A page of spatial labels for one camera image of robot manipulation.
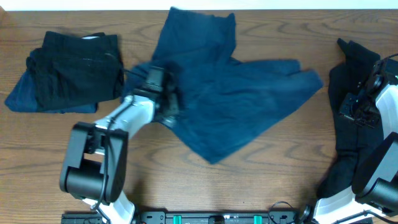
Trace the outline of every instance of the folded cloth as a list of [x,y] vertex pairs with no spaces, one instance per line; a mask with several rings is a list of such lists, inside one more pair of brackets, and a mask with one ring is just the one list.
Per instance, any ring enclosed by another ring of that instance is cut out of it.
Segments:
[[330,71],[328,91],[335,121],[337,160],[319,186],[318,198],[331,197],[349,187],[356,168],[383,140],[381,123],[374,129],[360,127],[339,116],[338,112],[347,93],[359,93],[359,83],[370,75],[380,55],[353,41],[347,44],[338,39],[337,43],[346,55],[346,62]]
[[[27,71],[20,80],[24,85],[7,98],[8,107],[21,112],[95,113],[97,102],[119,97],[124,77],[117,36],[89,36],[46,32],[42,47],[27,58]],[[24,101],[32,99],[27,94],[34,94],[35,100]]]
[[216,163],[293,113],[322,87],[296,60],[242,63],[235,48],[234,14],[215,17],[171,8],[152,61],[127,75],[124,95],[151,66],[177,79],[180,114],[162,122],[187,146]]

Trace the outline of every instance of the black garment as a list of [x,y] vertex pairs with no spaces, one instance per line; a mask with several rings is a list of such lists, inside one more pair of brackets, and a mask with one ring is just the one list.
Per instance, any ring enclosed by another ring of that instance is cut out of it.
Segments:
[[359,127],[338,114],[347,93],[359,92],[359,82],[370,75],[380,55],[350,41],[341,39],[338,45],[346,55],[346,62],[330,71],[329,99],[336,130],[337,160],[328,177],[318,188],[317,197],[327,198],[349,187],[356,168],[383,140],[381,122],[374,128]]
[[[301,71],[297,60],[231,58],[235,26],[234,14],[215,17],[171,8],[152,61],[132,69],[147,75],[156,65],[175,74],[180,114],[163,124],[210,163],[245,146],[322,87],[318,74]],[[128,74],[124,94],[140,83]]]
[[58,110],[120,96],[123,71],[116,35],[94,39],[47,32],[27,59],[37,111]]

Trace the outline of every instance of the wooden tabletop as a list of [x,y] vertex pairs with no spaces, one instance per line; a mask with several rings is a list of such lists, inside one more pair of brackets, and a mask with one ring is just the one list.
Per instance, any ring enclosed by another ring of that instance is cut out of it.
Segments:
[[[398,52],[398,11],[206,11],[236,15],[242,61],[296,58],[325,86],[299,110],[216,165],[193,153],[167,128],[149,124],[129,142],[124,190],[138,206],[172,210],[267,210],[277,201],[300,208],[335,158],[328,73],[344,60],[336,40],[354,40],[382,56]],[[45,32],[119,35],[127,68],[152,55],[167,11],[2,12],[0,101],[26,69]],[[14,113],[0,104],[0,223],[60,223],[64,211],[88,206],[60,191],[60,169],[72,126],[96,114]]]

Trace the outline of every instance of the white wall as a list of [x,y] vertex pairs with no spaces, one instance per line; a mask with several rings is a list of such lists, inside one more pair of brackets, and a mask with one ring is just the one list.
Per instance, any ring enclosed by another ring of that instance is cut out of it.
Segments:
[[6,11],[180,9],[398,9],[398,0],[0,0]]

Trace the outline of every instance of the black folded cloth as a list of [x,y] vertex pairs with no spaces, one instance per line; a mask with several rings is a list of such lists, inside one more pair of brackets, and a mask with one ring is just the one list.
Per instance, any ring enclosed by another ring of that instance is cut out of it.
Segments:
[[360,127],[339,116],[338,112],[347,93],[359,93],[359,83],[370,75],[380,55],[353,41],[346,43],[338,39],[337,43],[346,55],[346,62],[329,74],[328,92],[335,121],[337,160],[319,186],[318,198],[331,197],[351,186],[356,168],[383,140],[381,122],[374,129]]
[[[284,119],[322,87],[297,60],[242,63],[231,57],[235,17],[171,8],[152,61],[132,69],[147,75],[164,67],[177,78],[180,114],[162,122],[210,163],[242,148]],[[142,83],[128,74],[124,94]]]
[[89,36],[46,32],[42,47],[27,58],[24,81],[7,98],[8,107],[21,112],[94,113],[97,102],[119,97],[124,77],[118,37]]

